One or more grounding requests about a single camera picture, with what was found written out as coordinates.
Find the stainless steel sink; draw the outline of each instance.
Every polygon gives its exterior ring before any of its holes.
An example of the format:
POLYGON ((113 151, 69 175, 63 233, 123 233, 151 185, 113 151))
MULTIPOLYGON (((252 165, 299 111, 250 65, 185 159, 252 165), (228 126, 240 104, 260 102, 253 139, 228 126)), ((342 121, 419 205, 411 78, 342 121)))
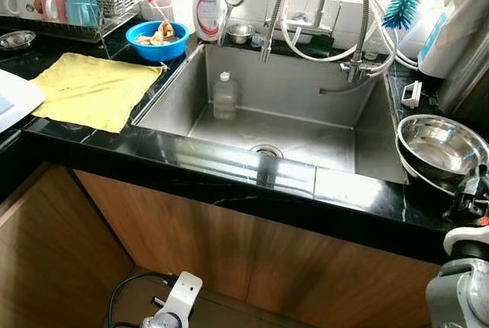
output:
POLYGON ((336 63, 202 45, 133 124, 293 161, 405 183, 395 149, 384 78, 344 95, 336 63), (232 121, 212 114, 212 85, 228 71, 238 82, 232 121))

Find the dish rack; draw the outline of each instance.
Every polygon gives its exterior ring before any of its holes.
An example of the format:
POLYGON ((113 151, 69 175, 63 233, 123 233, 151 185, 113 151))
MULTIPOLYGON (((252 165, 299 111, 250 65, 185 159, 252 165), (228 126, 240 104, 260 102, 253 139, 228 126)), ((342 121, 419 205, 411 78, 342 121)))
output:
POLYGON ((75 26, 42 20, 27 20, 19 17, 0 16, 0 28, 8 30, 32 30, 38 34, 70 40, 97 43, 127 21, 138 11, 139 0, 98 0, 103 13, 99 26, 75 26))

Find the blue brush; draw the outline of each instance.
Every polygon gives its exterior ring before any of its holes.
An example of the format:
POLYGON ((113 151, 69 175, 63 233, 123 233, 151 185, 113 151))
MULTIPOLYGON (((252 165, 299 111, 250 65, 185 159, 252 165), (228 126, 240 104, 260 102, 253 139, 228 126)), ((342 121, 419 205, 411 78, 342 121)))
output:
POLYGON ((386 28, 398 28, 400 30, 404 27, 408 30, 410 24, 413 22, 419 1, 390 0, 389 8, 385 13, 384 23, 382 25, 386 28))

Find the yellow cloth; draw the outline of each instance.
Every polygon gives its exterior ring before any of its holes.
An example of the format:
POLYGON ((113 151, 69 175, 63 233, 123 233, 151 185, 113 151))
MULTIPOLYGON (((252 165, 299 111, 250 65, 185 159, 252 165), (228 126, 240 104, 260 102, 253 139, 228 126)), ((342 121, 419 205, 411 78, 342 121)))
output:
POLYGON ((119 133, 162 69, 65 53, 32 80, 44 94, 32 114, 119 133))

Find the wooden cabinet panel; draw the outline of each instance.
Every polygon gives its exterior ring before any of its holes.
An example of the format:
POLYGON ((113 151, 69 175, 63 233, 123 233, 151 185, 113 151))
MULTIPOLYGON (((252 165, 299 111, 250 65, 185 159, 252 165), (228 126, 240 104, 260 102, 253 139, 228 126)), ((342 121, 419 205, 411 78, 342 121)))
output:
POLYGON ((265 223, 248 303, 324 328, 429 326, 424 291, 439 266, 265 223))
POLYGON ((246 298, 259 219, 82 171, 76 175, 137 265, 189 271, 209 290, 246 298))
POLYGON ((0 217, 0 326, 100 326, 132 267, 71 176, 53 167, 0 217))

